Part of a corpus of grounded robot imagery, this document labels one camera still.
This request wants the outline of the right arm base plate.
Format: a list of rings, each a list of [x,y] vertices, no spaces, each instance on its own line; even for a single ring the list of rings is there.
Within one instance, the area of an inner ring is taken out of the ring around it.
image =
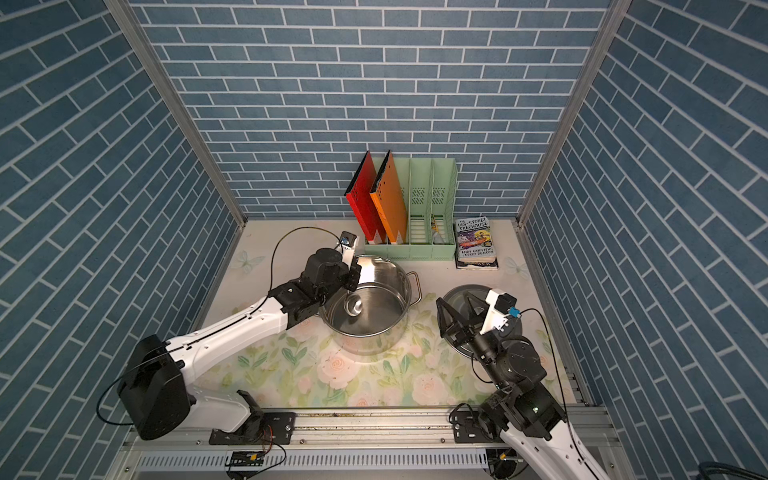
[[[475,419],[476,414],[459,410],[448,415],[456,444],[504,444],[498,434],[486,433]]]

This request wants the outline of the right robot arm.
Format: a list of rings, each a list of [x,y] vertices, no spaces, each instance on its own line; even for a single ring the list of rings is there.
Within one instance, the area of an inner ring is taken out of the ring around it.
[[[542,479],[606,479],[606,471],[571,426],[563,399],[544,385],[547,370],[522,334],[512,295],[490,289],[484,297],[462,291],[436,300],[440,336],[467,348],[495,391],[474,411],[477,427],[501,440]]]

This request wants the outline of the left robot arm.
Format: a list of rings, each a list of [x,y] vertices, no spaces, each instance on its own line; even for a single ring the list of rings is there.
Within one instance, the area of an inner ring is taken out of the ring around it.
[[[360,273],[353,248],[321,248],[298,278],[246,309],[170,340],[142,339],[116,385],[138,436],[151,441],[178,429],[201,429],[210,431],[215,445],[260,441],[264,412],[248,392],[220,394],[196,387],[196,380],[251,344],[317,315],[334,294],[354,291]]]

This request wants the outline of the stainless steel pot lid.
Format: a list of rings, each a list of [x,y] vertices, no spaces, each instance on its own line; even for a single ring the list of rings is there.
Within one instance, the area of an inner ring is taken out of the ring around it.
[[[491,289],[466,284],[450,290],[436,301],[440,336],[464,357],[473,354],[468,339],[480,332],[490,306],[486,297]]]

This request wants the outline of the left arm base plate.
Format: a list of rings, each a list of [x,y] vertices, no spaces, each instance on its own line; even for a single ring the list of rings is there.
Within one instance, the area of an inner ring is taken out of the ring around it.
[[[297,414],[290,411],[252,414],[243,425],[233,432],[213,429],[210,445],[289,445],[295,428]]]

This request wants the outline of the long steel ladle spoon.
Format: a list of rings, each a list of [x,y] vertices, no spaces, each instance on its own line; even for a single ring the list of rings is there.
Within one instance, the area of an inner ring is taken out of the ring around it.
[[[350,317],[357,317],[362,313],[362,299],[359,294],[359,287],[355,287],[353,290],[346,292],[344,300],[344,310]]]

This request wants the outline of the stainless steel stock pot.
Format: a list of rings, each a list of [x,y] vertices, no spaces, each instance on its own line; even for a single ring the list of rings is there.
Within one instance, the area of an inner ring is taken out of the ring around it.
[[[320,317],[333,340],[346,352],[373,356],[391,349],[404,335],[409,310],[422,300],[420,278],[388,259],[363,255],[359,294],[362,313],[350,317],[339,292],[321,307]]]

